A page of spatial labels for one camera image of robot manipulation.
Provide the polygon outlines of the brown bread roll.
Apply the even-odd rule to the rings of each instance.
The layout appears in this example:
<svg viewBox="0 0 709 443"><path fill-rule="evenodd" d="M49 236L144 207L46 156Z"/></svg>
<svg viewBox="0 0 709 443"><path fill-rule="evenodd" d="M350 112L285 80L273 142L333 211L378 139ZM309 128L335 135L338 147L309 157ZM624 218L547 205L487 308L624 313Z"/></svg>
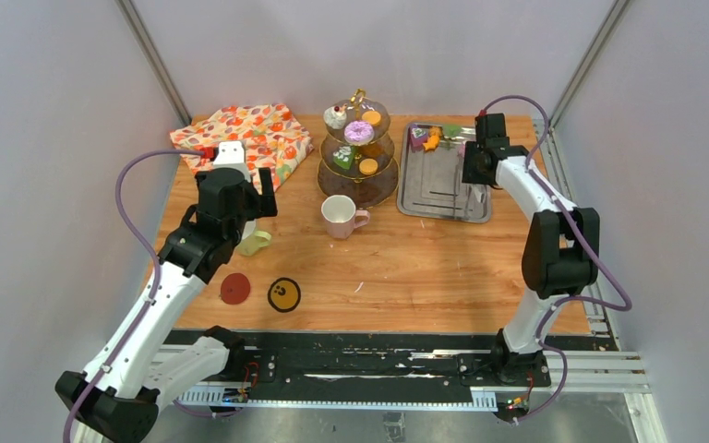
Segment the brown bread roll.
<svg viewBox="0 0 709 443"><path fill-rule="evenodd" d="M373 143L363 146L361 151L364 156L377 158L383 152L383 149L380 145Z"/></svg>

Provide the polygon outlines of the three-tier glass cake stand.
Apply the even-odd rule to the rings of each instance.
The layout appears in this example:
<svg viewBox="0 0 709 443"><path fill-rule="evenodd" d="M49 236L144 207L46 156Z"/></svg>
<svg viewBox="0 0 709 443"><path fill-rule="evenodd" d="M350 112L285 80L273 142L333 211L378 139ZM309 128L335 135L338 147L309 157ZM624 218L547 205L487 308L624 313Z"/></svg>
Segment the three-tier glass cake stand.
<svg viewBox="0 0 709 443"><path fill-rule="evenodd" d="M345 195L360 209L372 208L390 197L398 187L400 166L395 157L395 143L389 133L391 116L381 102L368 98L363 89L356 90L351 97L339 100L333 105L339 104L347 108L347 124L362 120L361 115L367 110L375 110L382 114L380 125L374 127L375 137L369 143L376 143L383 149L377 158L371 158L379 162L379 171L371 176L360 174L358 163L369 158L362 154L363 146L352 146L347 143L344 139L344 128L332 130L324 123L326 136L320 147L318 187L328 197ZM349 171L343 171L333 163L332 153L341 146L351 146L355 150L354 163Z"/></svg>

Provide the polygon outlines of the white cream cupcake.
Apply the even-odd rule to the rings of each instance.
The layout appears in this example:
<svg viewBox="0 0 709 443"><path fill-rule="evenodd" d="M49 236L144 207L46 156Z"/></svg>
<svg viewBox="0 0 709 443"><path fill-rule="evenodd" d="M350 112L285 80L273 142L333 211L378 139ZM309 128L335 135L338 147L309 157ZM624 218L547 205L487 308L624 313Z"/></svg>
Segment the white cream cupcake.
<svg viewBox="0 0 709 443"><path fill-rule="evenodd" d="M347 108L343 104L332 105L323 112L322 118L329 129L343 129L348 122Z"/></svg>

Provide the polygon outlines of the white cup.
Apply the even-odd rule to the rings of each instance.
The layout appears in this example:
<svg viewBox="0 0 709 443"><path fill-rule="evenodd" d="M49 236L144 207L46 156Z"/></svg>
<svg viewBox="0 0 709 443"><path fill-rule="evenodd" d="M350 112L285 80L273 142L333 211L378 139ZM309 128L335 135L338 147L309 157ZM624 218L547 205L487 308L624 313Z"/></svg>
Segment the white cup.
<svg viewBox="0 0 709 443"><path fill-rule="evenodd" d="M260 230L256 221L248 221L235 251L241 256L251 257L270 245L271 240L271 234Z"/></svg>

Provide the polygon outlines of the floral orange cloth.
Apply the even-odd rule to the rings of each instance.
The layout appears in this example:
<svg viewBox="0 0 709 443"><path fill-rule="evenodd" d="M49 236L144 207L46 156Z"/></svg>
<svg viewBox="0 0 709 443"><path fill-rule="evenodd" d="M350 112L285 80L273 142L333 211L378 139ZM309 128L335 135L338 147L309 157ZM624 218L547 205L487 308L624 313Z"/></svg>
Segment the floral orange cloth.
<svg viewBox="0 0 709 443"><path fill-rule="evenodd" d="M271 170L278 189L314 147L310 132L284 103L228 106L169 135L178 150L216 148L225 141L240 141L246 166L259 184L258 170Z"/></svg>

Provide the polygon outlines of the aluminium frame post left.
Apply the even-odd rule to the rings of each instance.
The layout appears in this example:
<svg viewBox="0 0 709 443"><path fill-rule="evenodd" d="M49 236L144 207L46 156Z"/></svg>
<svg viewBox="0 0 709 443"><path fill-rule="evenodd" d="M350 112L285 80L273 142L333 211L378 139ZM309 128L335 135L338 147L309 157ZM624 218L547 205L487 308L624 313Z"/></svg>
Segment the aluminium frame post left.
<svg viewBox="0 0 709 443"><path fill-rule="evenodd" d="M138 11L137 5L132 0L115 0L114 3L121 11L127 26L131 30L177 119L183 124L190 124L192 114L189 112L179 89L176 87L170 71L150 35L148 27Z"/></svg>

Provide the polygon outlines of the pink mug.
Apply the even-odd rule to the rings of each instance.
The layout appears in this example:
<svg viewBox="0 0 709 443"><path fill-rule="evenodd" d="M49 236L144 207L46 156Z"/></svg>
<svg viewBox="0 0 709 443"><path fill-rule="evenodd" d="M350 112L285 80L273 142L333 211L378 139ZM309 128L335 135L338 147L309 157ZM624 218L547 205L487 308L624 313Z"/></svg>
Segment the pink mug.
<svg viewBox="0 0 709 443"><path fill-rule="evenodd" d="M370 222L370 212L360 210L345 195L327 197L321 204L320 212L327 234L334 239L347 239L355 230Z"/></svg>

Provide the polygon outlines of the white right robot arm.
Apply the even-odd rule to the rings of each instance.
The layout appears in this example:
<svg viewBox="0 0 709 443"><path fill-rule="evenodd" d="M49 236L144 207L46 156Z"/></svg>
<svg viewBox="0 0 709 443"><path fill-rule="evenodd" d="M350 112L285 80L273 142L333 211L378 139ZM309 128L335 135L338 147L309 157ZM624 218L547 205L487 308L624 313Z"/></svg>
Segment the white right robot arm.
<svg viewBox="0 0 709 443"><path fill-rule="evenodd" d="M475 118L475 137L464 145L462 180L506 191L530 222L521 262L523 299L491 351L493 377L511 385L536 365L559 301L595 281L598 269L584 248L561 242L579 231L597 248L600 219L595 210L581 209L557 193L528 149L511 143L503 114L481 112Z"/></svg>

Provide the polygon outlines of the orange round biscuit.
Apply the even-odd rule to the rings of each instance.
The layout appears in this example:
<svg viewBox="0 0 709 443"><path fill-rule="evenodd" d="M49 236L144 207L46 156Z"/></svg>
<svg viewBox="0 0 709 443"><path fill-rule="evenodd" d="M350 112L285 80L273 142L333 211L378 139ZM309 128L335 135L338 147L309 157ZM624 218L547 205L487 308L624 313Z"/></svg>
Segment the orange round biscuit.
<svg viewBox="0 0 709 443"><path fill-rule="evenodd" d="M358 163L359 173L363 176L371 176L379 171L379 162L375 159L365 158Z"/></svg>
<svg viewBox="0 0 709 443"><path fill-rule="evenodd" d="M361 119L371 126L377 127L382 121L382 114L375 110L367 110L362 113Z"/></svg>

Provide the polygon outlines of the green square cake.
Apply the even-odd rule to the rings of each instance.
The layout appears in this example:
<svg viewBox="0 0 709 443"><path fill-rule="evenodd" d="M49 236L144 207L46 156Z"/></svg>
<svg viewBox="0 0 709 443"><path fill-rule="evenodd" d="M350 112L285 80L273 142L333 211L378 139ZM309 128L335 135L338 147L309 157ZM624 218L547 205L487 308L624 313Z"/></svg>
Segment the green square cake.
<svg viewBox="0 0 709 443"><path fill-rule="evenodd" d="M341 146L332 153L333 163L343 171L349 171L355 160L355 150L351 146Z"/></svg>

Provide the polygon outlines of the long metal tongs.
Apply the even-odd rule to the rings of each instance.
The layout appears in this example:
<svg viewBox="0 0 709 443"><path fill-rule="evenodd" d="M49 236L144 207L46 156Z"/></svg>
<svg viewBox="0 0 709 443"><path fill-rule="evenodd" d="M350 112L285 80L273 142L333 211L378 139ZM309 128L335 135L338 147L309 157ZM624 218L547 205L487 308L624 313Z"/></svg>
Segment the long metal tongs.
<svg viewBox="0 0 709 443"><path fill-rule="evenodd" d="M488 186L481 184L466 185L466 206L467 207L484 207L487 203Z"/></svg>

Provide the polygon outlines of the purple frosted donut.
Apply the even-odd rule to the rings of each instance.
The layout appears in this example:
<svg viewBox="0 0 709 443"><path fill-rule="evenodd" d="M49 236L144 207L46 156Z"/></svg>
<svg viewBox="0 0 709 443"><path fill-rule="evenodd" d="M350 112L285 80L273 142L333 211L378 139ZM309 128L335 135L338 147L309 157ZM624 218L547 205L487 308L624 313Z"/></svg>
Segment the purple frosted donut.
<svg viewBox="0 0 709 443"><path fill-rule="evenodd" d="M347 124L343 130L344 139L352 146L364 146L375 137L374 127L367 121L355 120Z"/></svg>

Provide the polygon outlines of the magenta square cake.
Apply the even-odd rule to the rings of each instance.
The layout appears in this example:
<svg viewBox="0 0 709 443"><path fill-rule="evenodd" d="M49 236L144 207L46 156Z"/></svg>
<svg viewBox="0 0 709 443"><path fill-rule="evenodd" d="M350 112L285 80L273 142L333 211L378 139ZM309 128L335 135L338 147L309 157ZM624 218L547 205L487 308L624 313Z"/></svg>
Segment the magenta square cake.
<svg viewBox="0 0 709 443"><path fill-rule="evenodd" d="M428 140L429 134L426 128L420 126L413 126L410 129L410 149L413 152L423 151L425 149L424 145Z"/></svg>

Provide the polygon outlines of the aluminium frame post right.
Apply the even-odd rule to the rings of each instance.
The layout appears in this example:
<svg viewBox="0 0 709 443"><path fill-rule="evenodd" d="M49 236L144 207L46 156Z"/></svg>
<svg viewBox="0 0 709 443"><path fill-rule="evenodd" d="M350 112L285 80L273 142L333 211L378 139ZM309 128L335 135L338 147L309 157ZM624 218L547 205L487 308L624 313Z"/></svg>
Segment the aluminium frame post right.
<svg viewBox="0 0 709 443"><path fill-rule="evenodd" d="M549 117L551 127L556 127L560 124L600 54L606 48L612 33L621 22L623 15L631 4L631 0L615 0L611 2L605 17L598 26L594 37L587 45L580 62L574 69L570 80L561 93Z"/></svg>

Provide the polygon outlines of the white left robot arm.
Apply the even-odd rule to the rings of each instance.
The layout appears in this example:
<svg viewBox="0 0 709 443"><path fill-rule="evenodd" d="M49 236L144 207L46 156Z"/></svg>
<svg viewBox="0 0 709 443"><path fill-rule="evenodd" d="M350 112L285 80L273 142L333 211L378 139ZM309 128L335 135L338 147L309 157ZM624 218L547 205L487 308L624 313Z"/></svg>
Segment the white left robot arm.
<svg viewBox="0 0 709 443"><path fill-rule="evenodd" d="M152 280L84 370L58 378L55 391L68 409L63 441L71 441L80 423L113 442L140 442L159 413L204 378L234 381L244 374L244 341L220 326L162 365L150 365L179 316L230 261L247 223L277 215L270 169L258 176L255 187L243 165L197 174L198 202L152 252Z"/></svg>

